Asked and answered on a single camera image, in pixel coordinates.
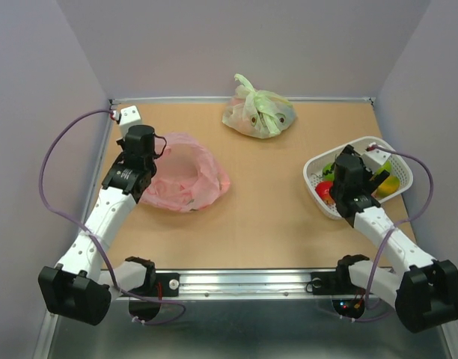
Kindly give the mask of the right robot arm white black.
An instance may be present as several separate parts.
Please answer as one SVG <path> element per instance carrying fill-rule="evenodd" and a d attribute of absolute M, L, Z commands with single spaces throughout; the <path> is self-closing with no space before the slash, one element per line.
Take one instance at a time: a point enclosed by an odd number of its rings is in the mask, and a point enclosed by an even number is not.
<path fill-rule="evenodd" d="M 376 247 L 374 260 L 345 256 L 334 273 L 335 286 L 364 289 L 394 308 L 412 333 L 458 320 L 458 269 L 419 248 L 373 196 L 388 178 L 381 167 L 394 150 L 371 143 L 363 153 L 348 144 L 335 159 L 330 195 L 349 226 Z"/>

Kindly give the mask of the green striped round fruit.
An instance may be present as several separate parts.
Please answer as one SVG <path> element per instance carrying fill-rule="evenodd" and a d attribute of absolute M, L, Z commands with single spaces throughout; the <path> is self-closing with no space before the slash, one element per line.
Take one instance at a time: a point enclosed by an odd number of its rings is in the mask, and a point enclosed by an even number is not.
<path fill-rule="evenodd" d="M 322 176 L 324 181 L 333 182 L 335 179 L 335 163 L 328 163 L 322 170 Z"/>

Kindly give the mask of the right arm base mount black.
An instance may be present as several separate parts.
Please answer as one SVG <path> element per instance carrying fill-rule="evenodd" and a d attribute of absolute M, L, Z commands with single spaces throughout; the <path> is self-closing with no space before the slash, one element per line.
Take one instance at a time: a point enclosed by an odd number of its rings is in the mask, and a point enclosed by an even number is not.
<path fill-rule="evenodd" d="M 351 299 L 332 299 L 332 306 L 341 319 L 352 322 L 372 322 L 374 319 L 363 319 L 365 312 L 364 287 L 354 285 L 349 278 L 351 265 L 368 262 L 369 258 L 362 255 L 346 255 L 335 269 L 329 271 L 313 271 L 311 279 L 305 285 L 305 291 L 313 295 L 353 295 Z"/>

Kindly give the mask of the red apple fruit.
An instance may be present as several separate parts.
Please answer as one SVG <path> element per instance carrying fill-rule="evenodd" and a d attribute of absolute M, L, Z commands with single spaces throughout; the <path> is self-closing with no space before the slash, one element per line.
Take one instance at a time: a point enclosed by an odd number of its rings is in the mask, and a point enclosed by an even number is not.
<path fill-rule="evenodd" d="M 315 192 L 318 194 L 319 198 L 327 206 L 330 206 L 335 203 L 330 194 L 330 190 L 332 186 L 333 186 L 332 181 L 322 181 L 318 183 L 317 186 L 315 187 Z"/>

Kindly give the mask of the green lime fruit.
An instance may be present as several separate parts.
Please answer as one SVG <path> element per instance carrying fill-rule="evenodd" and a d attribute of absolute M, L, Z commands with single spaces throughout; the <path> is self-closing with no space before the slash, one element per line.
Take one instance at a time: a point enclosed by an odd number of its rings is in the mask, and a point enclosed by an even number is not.
<path fill-rule="evenodd" d="M 389 174 L 391 173 L 391 162 L 390 161 L 387 161 L 382 167 L 380 167 L 375 173 L 374 175 L 375 176 L 378 176 L 379 174 L 381 174 L 383 171 L 387 171 Z"/>

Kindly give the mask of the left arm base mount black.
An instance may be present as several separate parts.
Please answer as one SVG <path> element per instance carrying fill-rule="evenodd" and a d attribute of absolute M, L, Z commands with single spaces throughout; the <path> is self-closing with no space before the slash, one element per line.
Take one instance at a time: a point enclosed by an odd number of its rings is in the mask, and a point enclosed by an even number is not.
<path fill-rule="evenodd" d="M 180 274 L 177 272 L 157 273 L 155 263 L 151 260 L 128 257 L 116 269 L 111 269 L 109 274 L 112 300 L 121 296 L 134 299 L 128 306 L 133 322 L 164 325 L 178 320 L 186 312 L 186 306 L 174 300 L 179 295 L 180 286 Z M 157 322 L 157 315 L 169 306 L 178 306 L 181 311 L 170 319 Z"/>

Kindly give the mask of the pink plastic bag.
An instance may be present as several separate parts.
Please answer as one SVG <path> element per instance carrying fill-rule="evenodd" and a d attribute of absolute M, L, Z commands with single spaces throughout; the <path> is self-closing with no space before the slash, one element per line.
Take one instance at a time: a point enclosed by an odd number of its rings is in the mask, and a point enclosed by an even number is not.
<path fill-rule="evenodd" d="M 140 202 L 173 212 L 207 208 L 228 192 L 230 177 L 216 157 L 196 138 L 171 132 L 157 138 L 156 175 Z"/>

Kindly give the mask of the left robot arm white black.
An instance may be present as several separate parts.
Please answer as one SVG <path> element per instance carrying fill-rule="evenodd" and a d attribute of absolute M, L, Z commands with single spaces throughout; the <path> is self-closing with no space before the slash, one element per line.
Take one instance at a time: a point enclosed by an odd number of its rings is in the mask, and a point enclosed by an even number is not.
<path fill-rule="evenodd" d="M 79 225 L 75 242 L 55 266 L 43 267 L 38 275 L 50 313 L 98 325 L 116 298 L 131 290 L 146 295 L 155 289 L 152 261 L 129 257 L 113 269 L 106 252 L 156 174 L 156 138 L 152 126 L 137 124 L 118 140 L 122 152 L 106 174 L 87 221 Z"/>

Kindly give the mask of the yellow green mango fruit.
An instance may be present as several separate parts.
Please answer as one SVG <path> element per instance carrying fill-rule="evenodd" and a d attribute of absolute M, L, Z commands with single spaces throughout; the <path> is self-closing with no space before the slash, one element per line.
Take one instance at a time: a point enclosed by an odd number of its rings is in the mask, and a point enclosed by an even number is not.
<path fill-rule="evenodd" d="M 390 175 L 384 182 L 377 188 L 375 195 L 378 198 L 386 198 L 394 194 L 400 187 L 400 181 L 396 176 Z"/>

